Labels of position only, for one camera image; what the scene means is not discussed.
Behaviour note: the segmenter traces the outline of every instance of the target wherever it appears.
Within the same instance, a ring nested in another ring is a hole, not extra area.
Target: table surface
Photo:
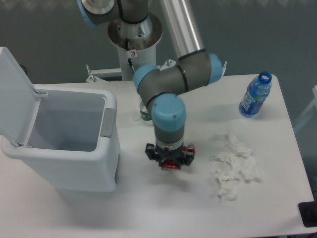
[[[144,153],[152,126],[133,121],[139,96],[132,82],[67,86],[107,89],[118,101],[121,145],[113,193],[56,190],[20,160],[0,151],[1,237],[263,237],[317,231],[302,224],[298,203],[312,201],[308,179],[276,77],[259,114],[238,104],[255,75],[225,76],[180,97],[187,110],[185,143],[196,157],[180,171],[162,171]],[[237,184],[236,200],[221,202],[212,155],[228,150],[230,129],[258,160],[260,182]]]

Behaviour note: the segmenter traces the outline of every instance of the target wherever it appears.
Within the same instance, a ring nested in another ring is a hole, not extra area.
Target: small bottle
[[[239,105],[239,111],[243,116],[251,118],[259,112],[271,90],[271,80],[271,73],[264,71],[251,81]]]
[[[152,123],[152,118],[151,115],[148,112],[147,107],[144,105],[141,97],[140,97],[140,115],[141,115],[141,119],[142,121],[146,124],[146,125],[153,125]]]

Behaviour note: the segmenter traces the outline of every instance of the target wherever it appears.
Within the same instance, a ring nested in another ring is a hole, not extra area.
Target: crumpled tissue
[[[246,143],[238,141],[237,136],[232,133],[228,133],[231,149],[236,153],[237,156],[249,157],[252,150],[246,145]]]
[[[229,171],[217,170],[215,175],[219,180],[219,196],[222,201],[234,200],[237,196],[237,180],[242,175],[245,181],[260,179],[257,160],[251,156],[252,150],[237,139],[233,133],[228,133],[228,139],[232,152],[220,152],[214,157],[230,165]]]

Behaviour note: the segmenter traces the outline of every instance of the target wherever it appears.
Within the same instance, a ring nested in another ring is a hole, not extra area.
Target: trash can lid
[[[0,47],[0,132],[13,145],[26,146],[40,95],[6,47]]]

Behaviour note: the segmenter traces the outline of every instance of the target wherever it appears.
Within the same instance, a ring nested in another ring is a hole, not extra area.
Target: white trash can
[[[10,51],[0,48],[1,149],[54,187],[115,190],[116,109],[106,90],[33,85]]]

